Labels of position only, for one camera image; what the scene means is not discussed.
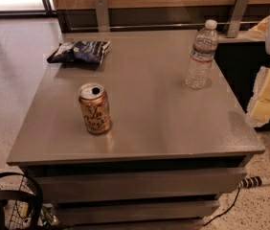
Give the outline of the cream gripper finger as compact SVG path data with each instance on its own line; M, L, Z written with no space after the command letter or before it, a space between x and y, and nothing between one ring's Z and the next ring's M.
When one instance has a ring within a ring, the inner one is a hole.
M253 96L246 109L246 123L262 127L270 121L270 68L261 66L253 87Z

